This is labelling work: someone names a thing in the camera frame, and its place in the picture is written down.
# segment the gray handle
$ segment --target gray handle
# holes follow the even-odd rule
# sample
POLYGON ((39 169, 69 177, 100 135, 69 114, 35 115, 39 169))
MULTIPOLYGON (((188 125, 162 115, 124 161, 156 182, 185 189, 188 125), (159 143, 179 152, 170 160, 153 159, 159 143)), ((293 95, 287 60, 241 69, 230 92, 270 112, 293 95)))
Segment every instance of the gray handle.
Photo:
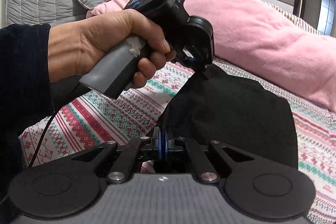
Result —
POLYGON ((88 74, 79 80, 79 82, 109 97, 110 95, 106 92, 110 86, 113 86, 115 91, 122 91, 126 88, 128 83, 132 80, 134 73, 137 71, 137 61, 145 54, 143 52, 145 45, 146 41, 141 37, 133 34, 128 36, 115 45, 88 74))

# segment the hand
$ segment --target hand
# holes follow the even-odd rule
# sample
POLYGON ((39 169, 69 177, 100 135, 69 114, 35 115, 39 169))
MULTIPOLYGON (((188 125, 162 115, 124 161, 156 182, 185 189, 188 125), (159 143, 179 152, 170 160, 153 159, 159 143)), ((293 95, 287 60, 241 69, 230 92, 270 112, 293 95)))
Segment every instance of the hand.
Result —
POLYGON ((134 88, 143 87, 156 70, 172 60, 160 26, 139 12, 127 9, 85 20, 58 25, 50 29, 48 68, 50 81, 70 75, 84 75, 117 43, 130 33, 141 36, 155 50, 149 59, 142 58, 133 77, 134 88))

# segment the wrist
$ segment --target wrist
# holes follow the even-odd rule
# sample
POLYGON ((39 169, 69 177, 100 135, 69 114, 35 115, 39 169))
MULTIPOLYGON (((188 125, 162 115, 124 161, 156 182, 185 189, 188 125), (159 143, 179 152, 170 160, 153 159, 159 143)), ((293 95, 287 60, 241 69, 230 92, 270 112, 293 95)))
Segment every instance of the wrist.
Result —
POLYGON ((48 41, 48 69, 50 82, 77 75, 81 51, 81 25, 70 22, 52 27, 48 41))

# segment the dark blue sleeve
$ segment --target dark blue sleeve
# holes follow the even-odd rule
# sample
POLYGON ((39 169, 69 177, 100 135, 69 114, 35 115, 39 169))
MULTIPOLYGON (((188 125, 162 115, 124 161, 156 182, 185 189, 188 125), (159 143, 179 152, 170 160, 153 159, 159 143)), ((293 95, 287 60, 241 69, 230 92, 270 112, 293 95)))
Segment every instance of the dark blue sleeve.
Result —
POLYGON ((5 181, 22 168, 17 136, 54 111, 48 73, 49 30, 49 24, 0 29, 0 174, 5 181))

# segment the pink comforter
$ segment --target pink comforter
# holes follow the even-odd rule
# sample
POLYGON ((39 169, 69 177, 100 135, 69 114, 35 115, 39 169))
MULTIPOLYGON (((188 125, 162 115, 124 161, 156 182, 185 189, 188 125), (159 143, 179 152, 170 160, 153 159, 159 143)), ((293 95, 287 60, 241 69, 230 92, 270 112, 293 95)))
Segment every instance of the pink comforter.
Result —
MULTIPOLYGON (((87 17, 121 10, 111 0, 87 17)), ((336 39, 307 33, 260 0, 186 0, 214 28, 215 54, 336 112, 336 39)))

